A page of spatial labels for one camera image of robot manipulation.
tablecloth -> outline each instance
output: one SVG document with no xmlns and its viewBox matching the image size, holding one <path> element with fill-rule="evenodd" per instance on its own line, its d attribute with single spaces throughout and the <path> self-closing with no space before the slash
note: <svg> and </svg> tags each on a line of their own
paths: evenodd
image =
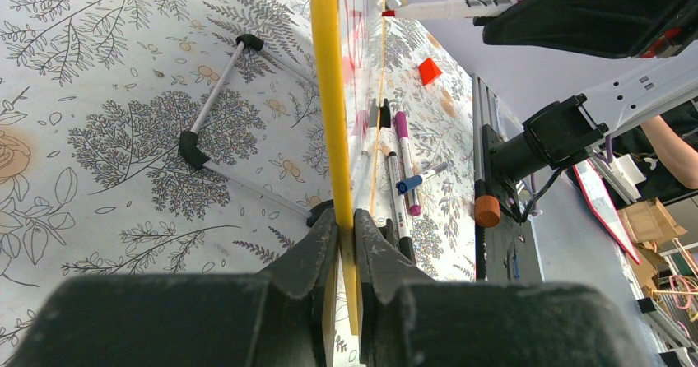
<svg viewBox="0 0 698 367">
<path fill-rule="evenodd" d="M 179 157 L 253 33 L 314 77 L 309 0 L 0 0 L 0 365 L 68 276 L 256 272 L 302 239 L 292 211 Z M 423 86 L 416 67 L 444 72 Z M 470 77 L 415 21 L 390 21 L 385 94 L 407 112 L 421 188 L 417 263 L 474 279 Z M 200 133 L 212 160 L 303 207 L 332 197 L 316 88 L 245 52 Z M 383 149 L 395 143 L 382 137 Z M 374 218 L 392 215 L 384 163 Z M 337 320 L 347 319 L 340 293 Z M 355 365 L 337 332 L 335 361 Z"/>
</svg>

white wall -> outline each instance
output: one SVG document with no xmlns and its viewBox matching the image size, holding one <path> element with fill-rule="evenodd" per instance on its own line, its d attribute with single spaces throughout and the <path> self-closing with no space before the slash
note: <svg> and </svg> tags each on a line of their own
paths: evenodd
<svg viewBox="0 0 698 367">
<path fill-rule="evenodd" d="M 408 0 L 427 2 L 439 0 Z M 477 73 L 522 120 L 556 100 L 629 72 L 641 59 L 606 60 L 535 47 L 487 46 L 471 20 L 423 21 L 468 73 Z"/>
</svg>

orange cylinder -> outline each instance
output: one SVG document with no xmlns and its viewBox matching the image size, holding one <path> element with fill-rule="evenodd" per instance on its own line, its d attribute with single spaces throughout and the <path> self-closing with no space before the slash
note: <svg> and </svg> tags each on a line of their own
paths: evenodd
<svg viewBox="0 0 698 367">
<path fill-rule="evenodd" d="M 475 200 L 475 223 L 489 229 L 500 224 L 500 202 L 492 196 L 480 196 Z"/>
</svg>

